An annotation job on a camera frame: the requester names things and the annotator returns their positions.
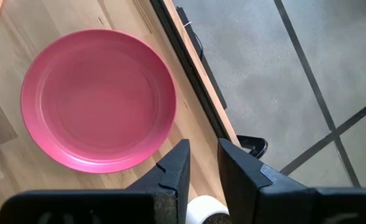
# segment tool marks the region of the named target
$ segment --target wooden table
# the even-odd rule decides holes
[[[239,144],[170,0],[5,0],[0,12],[0,207],[10,196],[30,189],[123,189],[185,138],[191,143],[190,199],[212,195],[225,202],[217,169],[217,135],[154,2],[164,6],[168,22],[178,31],[225,134]],[[35,56],[63,35],[94,28],[120,30],[148,43],[172,71],[178,96],[172,131],[159,151],[115,174],[85,174],[51,160],[31,140],[20,112],[21,84]]]

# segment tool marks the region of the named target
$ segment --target tape roll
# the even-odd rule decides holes
[[[187,206],[186,224],[202,224],[215,214],[229,215],[228,208],[211,196],[203,195],[194,198]]]

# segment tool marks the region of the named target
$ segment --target table surface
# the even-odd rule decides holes
[[[165,0],[165,4],[232,141],[238,144],[172,2]],[[172,131],[159,151],[115,174],[85,174],[51,160],[28,135],[19,106],[21,84],[35,56],[63,35],[93,28],[120,30],[149,44],[172,71],[178,96]],[[5,1],[0,13],[0,207],[10,196],[30,189],[123,189],[185,138],[191,143],[189,198],[211,195],[225,203],[217,169],[217,137],[149,1]]]

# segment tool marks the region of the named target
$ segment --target black cord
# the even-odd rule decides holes
[[[201,52],[199,53],[199,59],[201,59],[201,61],[202,61],[202,57],[203,57],[203,45],[202,45],[201,39],[199,39],[199,37],[195,34],[194,31],[193,31],[193,33],[194,33],[196,39],[199,42],[199,46],[201,47]]]

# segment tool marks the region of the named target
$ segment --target pink plate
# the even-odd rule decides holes
[[[72,169],[133,167],[166,140],[176,93],[166,65],[143,42],[112,30],[66,35],[34,60],[21,91],[28,132]]]

